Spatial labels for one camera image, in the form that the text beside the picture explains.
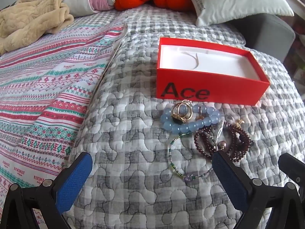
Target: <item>red box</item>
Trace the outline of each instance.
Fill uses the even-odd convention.
[[[192,66],[196,70],[185,69]],[[253,106],[269,85],[249,51],[205,41],[160,38],[157,98]]]

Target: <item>gray gingham quilt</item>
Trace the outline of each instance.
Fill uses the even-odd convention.
[[[127,35],[101,81],[69,160],[89,152],[93,170],[65,217],[75,228],[85,229],[233,228],[241,213],[213,171],[185,183],[169,168],[167,149],[173,135],[162,129],[160,116],[175,101],[155,98],[156,62],[161,36],[231,44],[242,37],[226,25],[196,28],[193,16],[149,5],[121,12],[116,19],[122,18]],[[252,53],[271,82],[257,105],[209,105],[229,123],[242,118],[243,129],[255,141],[237,165],[250,178],[283,186],[288,178],[279,171],[279,156],[289,152],[304,161],[304,104],[278,60]],[[172,159],[183,173],[203,174],[211,167],[192,137],[173,145]]]

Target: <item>patterned blanket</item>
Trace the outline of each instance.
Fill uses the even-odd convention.
[[[65,214],[68,222],[84,229],[233,228],[241,213],[234,210],[214,172],[185,183],[169,168],[167,149],[173,136],[161,128],[160,116],[175,101],[154,96],[161,36],[219,43],[234,43],[239,36],[231,30],[230,36],[223,37],[222,32],[228,32],[225,25],[196,28],[192,16],[148,5],[122,12],[118,18],[127,19],[127,36],[105,73],[70,155],[72,163],[79,152],[87,151],[94,166]],[[271,82],[257,105],[209,105],[220,109],[229,123],[242,118],[243,129],[255,141],[238,165],[251,178],[283,186],[288,178],[279,171],[278,157],[289,152],[304,161],[305,108],[283,65],[266,54],[252,53]],[[175,143],[172,159],[183,173],[203,174],[211,167],[199,156],[192,137]]]
[[[123,36],[124,21],[109,24],[115,17],[79,18],[1,57],[0,214],[12,183],[38,186],[66,166],[92,93]]]

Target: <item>light blue bead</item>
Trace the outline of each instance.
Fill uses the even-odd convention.
[[[187,107],[185,105],[181,105],[179,108],[179,113],[186,114],[188,111]]]
[[[181,125],[181,126],[180,126],[180,131],[181,131],[182,133],[187,133],[187,132],[189,132],[189,126],[186,125],[186,124]]]
[[[214,112],[212,113],[212,115],[215,115],[215,116],[219,117],[220,113],[217,109],[215,109]]]
[[[206,113],[206,110],[207,110],[206,105],[202,104],[202,105],[200,105],[200,108],[201,108],[201,114],[202,114],[202,115],[205,114],[205,113]]]
[[[218,116],[212,115],[212,116],[210,116],[210,119],[211,119],[212,124],[217,124],[219,122]]]
[[[165,121],[163,124],[163,128],[168,131],[171,131],[172,126],[173,126],[173,122],[171,121]]]
[[[173,124],[173,126],[172,126],[172,133],[173,134],[179,134],[180,133],[180,125]]]
[[[214,108],[208,107],[206,111],[207,111],[208,115],[212,115],[212,113],[214,112]]]
[[[196,104],[193,106],[192,110],[193,110],[193,113],[199,113],[199,104]]]
[[[202,128],[204,126],[203,120],[197,120],[196,125],[197,125],[198,128]]]
[[[169,121],[169,120],[170,120],[170,115],[162,114],[161,117],[160,117],[160,121],[162,123],[164,123],[165,121]]]
[[[190,129],[190,131],[195,132],[195,131],[198,130],[198,127],[197,127],[195,122],[190,122],[189,123],[189,129]]]
[[[211,125],[211,119],[209,117],[205,117],[203,119],[204,125],[205,126],[210,126]]]
[[[166,115],[170,115],[171,114],[171,109],[170,108],[165,108],[163,113],[166,114]]]

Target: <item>striped blanket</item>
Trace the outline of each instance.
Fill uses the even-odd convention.
[[[115,17],[76,19],[0,58],[0,214],[12,183],[38,186],[67,164],[92,93],[123,36],[124,22]]]

